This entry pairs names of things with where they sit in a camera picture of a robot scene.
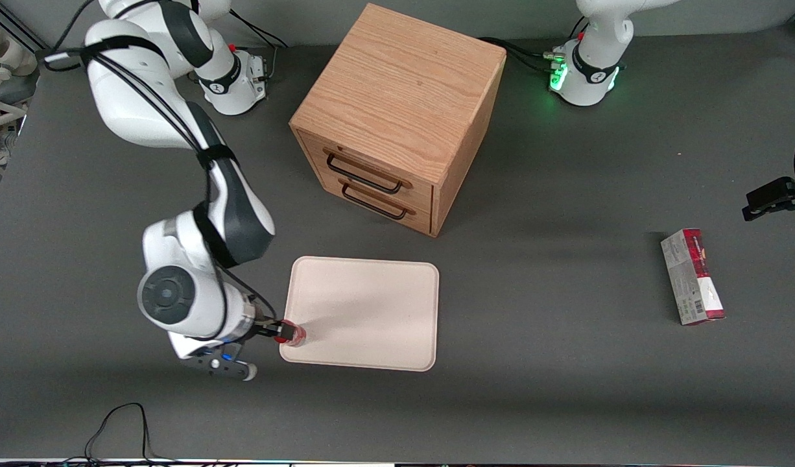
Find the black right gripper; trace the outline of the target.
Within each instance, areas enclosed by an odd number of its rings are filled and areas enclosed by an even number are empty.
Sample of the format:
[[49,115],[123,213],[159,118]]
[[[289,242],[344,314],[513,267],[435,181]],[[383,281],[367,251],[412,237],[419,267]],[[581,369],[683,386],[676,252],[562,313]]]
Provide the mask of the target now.
[[286,330],[286,326],[290,326],[290,323],[285,320],[272,321],[272,317],[256,317],[252,327],[247,332],[247,340],[255,336],[272,337],[275,340],[287,340],[288,331]]

